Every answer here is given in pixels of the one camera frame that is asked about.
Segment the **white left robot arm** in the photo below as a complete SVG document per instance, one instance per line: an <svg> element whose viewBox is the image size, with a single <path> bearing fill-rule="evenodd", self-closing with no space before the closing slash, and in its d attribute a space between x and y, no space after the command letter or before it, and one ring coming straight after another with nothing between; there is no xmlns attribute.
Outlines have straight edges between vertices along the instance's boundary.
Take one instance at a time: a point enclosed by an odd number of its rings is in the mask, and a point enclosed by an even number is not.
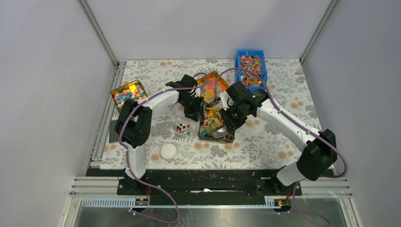
<svg viewBox="0 0 401 227"><path fill-rule="evenodd" d="M125 173L130 177L129 189L142 194L147 182L142 177L146 172L144 144L151 131L152 117L168 106L179 103L184 107L184 116L193 121L203 121L204 98L200 96L204 84L198 84L192 76L185 74L179 81L170 81L155 94L142 101L127 100L120 111L115 131L119 144L126 151Z"/></svg>

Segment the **metal scoop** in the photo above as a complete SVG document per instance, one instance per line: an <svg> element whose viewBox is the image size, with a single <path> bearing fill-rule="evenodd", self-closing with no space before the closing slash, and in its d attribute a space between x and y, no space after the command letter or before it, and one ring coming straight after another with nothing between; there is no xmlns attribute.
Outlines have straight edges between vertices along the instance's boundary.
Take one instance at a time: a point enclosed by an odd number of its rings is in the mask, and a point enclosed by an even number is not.
<svg viewBox="0 0 401 227"><path fill-rule="evenodd" d="M227 131L227 126L225 124L222 124L218 126L217 128L211 130L208 135L213 138L222 138L228 135Z"/></svg>

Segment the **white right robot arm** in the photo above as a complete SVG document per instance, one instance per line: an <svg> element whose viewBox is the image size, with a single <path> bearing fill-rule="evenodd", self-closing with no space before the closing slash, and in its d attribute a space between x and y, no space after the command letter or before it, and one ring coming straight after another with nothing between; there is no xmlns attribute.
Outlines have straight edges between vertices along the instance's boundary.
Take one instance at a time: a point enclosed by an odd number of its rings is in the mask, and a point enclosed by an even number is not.
<svg viewBox="0 0 401 227"><path fill-rule="evenodd" d="M302 152L296 162L275 174L271 182L274 193L283 195L297 181L317 180L337 161L335 134L329 129L321 131L302 122L280 107L268 91L251 92L241 82L236 82L218 96L228 134L234 133L252 115L274 126Z"/></svg>

